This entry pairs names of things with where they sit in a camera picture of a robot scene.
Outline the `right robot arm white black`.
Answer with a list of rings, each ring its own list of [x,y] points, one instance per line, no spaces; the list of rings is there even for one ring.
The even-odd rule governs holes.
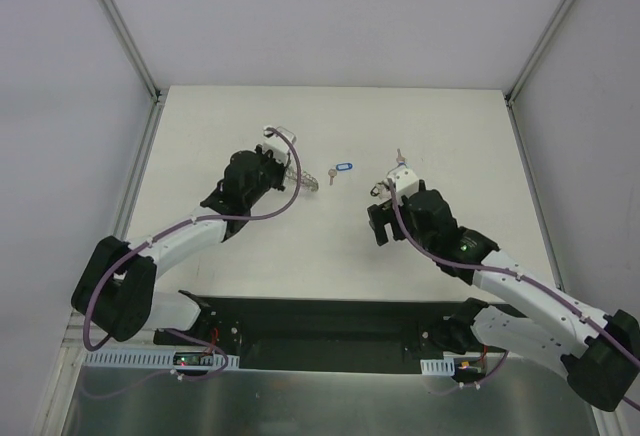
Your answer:
[[[563,378],[585,402],[606,412],[630,401],[639,376],[639,322],[619,309],[607,313],[548,285],[483,234],[458,225],[448,203],[423,184],[399,195],[378,183],[368,207],[378,245],[409,242],[445,274],[498,297],[516,310],[469,298],[432,325],[429,341],[464,354],[477,345],[523,356]]]

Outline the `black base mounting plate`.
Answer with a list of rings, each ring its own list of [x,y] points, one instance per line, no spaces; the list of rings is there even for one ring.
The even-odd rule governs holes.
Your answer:
[[[243,369],[417,374],[446,351],[478,351],[471,325],[487,303],[191,295],[187,335],[216,342]]]

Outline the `key with solid blue tag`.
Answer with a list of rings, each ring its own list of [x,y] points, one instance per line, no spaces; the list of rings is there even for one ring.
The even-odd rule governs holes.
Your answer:
[[[406,165],[406,158],[403,156],[400,148],[397,149],[396,163],[398,166]]]

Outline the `left aluminium frame post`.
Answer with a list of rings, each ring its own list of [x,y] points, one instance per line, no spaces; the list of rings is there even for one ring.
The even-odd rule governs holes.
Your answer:
[[[131,34],[116,0],[97,0],[105,15],[121,49],[145,88],[153,103],[162,101],[163,89],[158,86],[152,76],[144,57]]]

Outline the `key with blue framed tag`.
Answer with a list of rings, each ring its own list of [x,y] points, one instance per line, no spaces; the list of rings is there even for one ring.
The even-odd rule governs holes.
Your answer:
[[[353,169],[353,164],[350,162],[342,162],[330,167],[329,170],[327,171],[328,178],[329,178],[329,185],[330,186],[333,185],[334,180],[339,173],[350,171],[352,169]]]

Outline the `right aluminium frame post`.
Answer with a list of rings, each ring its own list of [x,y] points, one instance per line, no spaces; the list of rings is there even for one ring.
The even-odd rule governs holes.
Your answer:
[[[511,108],[514,105],[517,98],[524,90],[526,84],[541,63],[547,50],[550,48],[565,20],[569,17],[577,1],[578,0],[559,1],[540,36],[536,40],[536,43],[534,44],[524,65],[518,72],[513,84],[504,93],[505,103],[508,108]]]

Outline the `aluminium frame post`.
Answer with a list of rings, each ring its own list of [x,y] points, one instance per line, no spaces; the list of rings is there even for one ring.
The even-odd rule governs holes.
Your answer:
[[[131,34],[116,0],[97,0],[105,15],[121,49],[145,88],[153,103],[162,101],[163,89],[158,86],[152,76],[144,57]]]
[[[526,84],[541,63],[547,50],[550,48],[565,20],[569,17],[577,1],[578,0],[559,1],[540,36],[536,40],[536,43],[534,44],[524,65],[518,72],[513,84],[504,93],[505,103],[508,108],[511,108],[514,105],[517,98],[524,90]]]

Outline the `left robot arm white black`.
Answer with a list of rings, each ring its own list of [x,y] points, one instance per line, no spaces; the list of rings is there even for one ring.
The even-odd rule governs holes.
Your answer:
[[[188,344],[204,343],[211,321],[202,303],[185,291],[163,293],[157,280],[189,256],[219,245],[257,220],[252,209],[269,191],[281,191],[290,165],[299,157],[281,131],[270,128],[253,150],[234,153],[213,192],[188,215],[156,234],[130,241],[108,236],[100,240],[71,296],[84,317],[83,343],[96,325],[107,340],[124,342],[143,329],[176,330]]]

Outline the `metal key ring disc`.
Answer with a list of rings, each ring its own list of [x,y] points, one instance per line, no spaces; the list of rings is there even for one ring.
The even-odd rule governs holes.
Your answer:
[[[298,177],[297,169],[293,166],[289,166],[285,171],[285,180],[290,181],[293,185],[300,181],[300,189],[310,192],[317,192],[319,190],[318,180],[307,171],[302,171],[301,177]]]

